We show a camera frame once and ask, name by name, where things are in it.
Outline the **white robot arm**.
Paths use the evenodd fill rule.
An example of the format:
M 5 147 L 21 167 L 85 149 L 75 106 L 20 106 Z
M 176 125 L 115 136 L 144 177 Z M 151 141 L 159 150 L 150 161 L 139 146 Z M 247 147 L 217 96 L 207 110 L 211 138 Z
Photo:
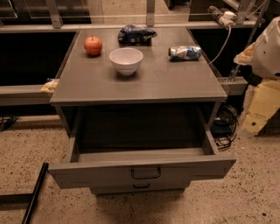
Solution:
M 280 109 L 280 17 L 275 17 L 243 52 L 234 57 L 238 65 L 250 65 L 262 82 L 246 92 L 241 129 L 257 135 Z

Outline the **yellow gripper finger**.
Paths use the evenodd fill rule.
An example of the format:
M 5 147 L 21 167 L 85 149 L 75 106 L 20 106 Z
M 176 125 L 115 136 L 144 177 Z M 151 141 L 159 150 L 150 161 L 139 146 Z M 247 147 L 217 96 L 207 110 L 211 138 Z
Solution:
M 249 85 L 241 113 L 241 129 L 257 135 L 279 109 L 279 81 L 263 80 L 256 87 Z

